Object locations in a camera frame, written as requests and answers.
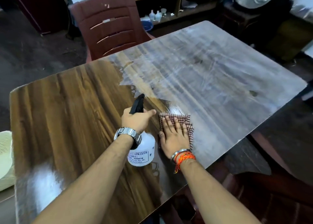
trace silver bangle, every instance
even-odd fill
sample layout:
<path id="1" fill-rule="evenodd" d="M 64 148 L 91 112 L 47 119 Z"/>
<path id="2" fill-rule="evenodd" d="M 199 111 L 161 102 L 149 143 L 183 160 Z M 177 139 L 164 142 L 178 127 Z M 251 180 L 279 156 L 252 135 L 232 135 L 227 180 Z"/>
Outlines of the silver bangle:
<path id="1" fill-rule="evenodd" d="M 172 155 L 172 157 L 171 157 L 172 162 L 174 162 L 175 155 L 177 155 L 178 153 L 185 152 L 185 151 L 191 152 L 190 149 L 181 149 L 181 150 L 179 150 L 179 151 L 176 151 L 176 152 Z"/>

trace orange thread bracelet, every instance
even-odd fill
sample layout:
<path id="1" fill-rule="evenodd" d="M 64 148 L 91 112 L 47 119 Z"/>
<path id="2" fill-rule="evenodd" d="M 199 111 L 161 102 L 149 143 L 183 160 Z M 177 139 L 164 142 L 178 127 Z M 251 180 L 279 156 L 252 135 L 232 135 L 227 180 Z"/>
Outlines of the orange thread bracelet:
<path id="1" fill-rule="evenodd" d="M 176 162 L 176 158 L 177 156 L 179 155 L 180 153 L 178 153 L 177 155 L 175 155 L 174 157 L 174 161 Z M 187 152 L 184 152 L 182 154 L 181 157 L 179 157 L 178 161 L 176 162 L 176 167 L 175 167 L 175 174 L 177 174 L 177 172 L 180 170 L 180 164 L 186 160 L 186 159 L 196 159 L 196 157 L 194 156 L 194 154 L 192 154 L 191 152 L 187 151 Z"/>

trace white spray bottle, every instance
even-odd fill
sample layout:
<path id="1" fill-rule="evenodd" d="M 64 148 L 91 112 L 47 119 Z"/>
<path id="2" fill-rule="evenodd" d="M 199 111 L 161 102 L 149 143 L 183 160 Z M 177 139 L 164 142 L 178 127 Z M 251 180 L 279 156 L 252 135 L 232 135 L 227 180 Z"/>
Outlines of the white spray bottle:
<path id="1" fill-rule="evenodd" d="M 131 114 L 143 113 L 143 99 L 145 95 L 141 94 L 135 100 L 131 107 Z M 137 148 L 131 149 L 128 153 L 127 160 L 133 166 L 144 166 L 149 164 L 154 158 L 155 139 L 151 134 L 145 131 L 141 134 L 142 140 Z"/>

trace wristwatch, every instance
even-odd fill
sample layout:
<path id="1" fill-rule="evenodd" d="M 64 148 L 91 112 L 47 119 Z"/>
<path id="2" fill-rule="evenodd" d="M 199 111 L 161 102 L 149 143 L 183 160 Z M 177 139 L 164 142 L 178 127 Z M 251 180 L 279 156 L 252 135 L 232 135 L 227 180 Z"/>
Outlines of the wristwatch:
<path id="1" fill-rule="evenodd" d="M 141 135 L 138 134 L 134 129 L 131 129 L 129 127 L 121 127 L 117 132 L 115 133 L 114 140 L 120 135 L 120 134 L 127 134 L 130 135 L 135 141 L 133 146 L 131 147 L 131 150 L 135 150 L 139 144 L 141 143 Z"/>

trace checkered cloth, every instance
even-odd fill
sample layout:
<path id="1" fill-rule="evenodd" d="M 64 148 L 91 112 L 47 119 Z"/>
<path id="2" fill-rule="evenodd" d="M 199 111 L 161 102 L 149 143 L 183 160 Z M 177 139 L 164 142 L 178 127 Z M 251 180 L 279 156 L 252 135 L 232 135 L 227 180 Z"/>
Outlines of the checkered cloth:
<path id="1" fill-rule="evenodd" d="M 163 124 L 162 124 L 162 118 L 165 116 L 168 116 L 170 118 L 170 121 L 175 124 L 174 118 L 176 117 L 182 125 L 183 123 L 187 126 L 187 133 L 189 137 L 189 143 L 190 143 L 190 150 L 193 149 L 193 141 L 194 141 L 194 128 L 192 123 L 190 122 L 190 115 L 176 115 L 176 114 L 170 114 L 170 113 L 160 113 L 159 114 L 159 120 L 160 120 L 160 131 L 163 131 Z"/>

